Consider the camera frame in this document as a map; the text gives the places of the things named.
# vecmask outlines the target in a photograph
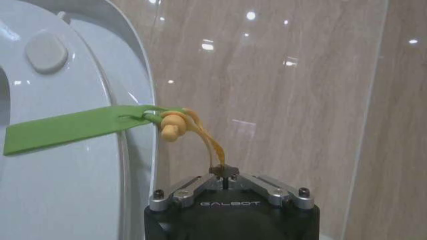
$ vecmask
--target green plastic tag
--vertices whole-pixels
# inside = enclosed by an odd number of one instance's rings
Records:
[[[3,154],[23,153],[150,123],[160,124],[162,117],[146,111],[172,110],[183,111],[152,105],[108,106],[11,125],[6,130]]]

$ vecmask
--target beige marble tile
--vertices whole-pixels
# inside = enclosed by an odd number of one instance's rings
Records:
[[[116,2],[143,37],[159,103],[200,113],[228,164],[311,188],[321,230],[338,239],[387,1]],[[172,183],[207,172],[198,136],[163,149]]]
[[[427,2],[390,0],[347,240],[427,239],[426,91]]]

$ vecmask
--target toilet seat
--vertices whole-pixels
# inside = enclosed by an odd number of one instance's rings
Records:
[[[80,1],[30,2],[6,0],[0,8],[0,68],[8,82],[10,124],[111,105],[155,104],[144,50],[116,7],[104,0],[84,5]],[[39,47],[46,39],[30,53],[38,36],[48,36],[47,46],[58,41],[62,55],[50,56],[54,46]],[[138,237],[132,229],[143,228],[143,217],[131,212],[143,216],[138,211],[144,206],[135,206],[148,202],[156,141],[155,127],[147,125],[126,134],[2,156],[0,239]]]

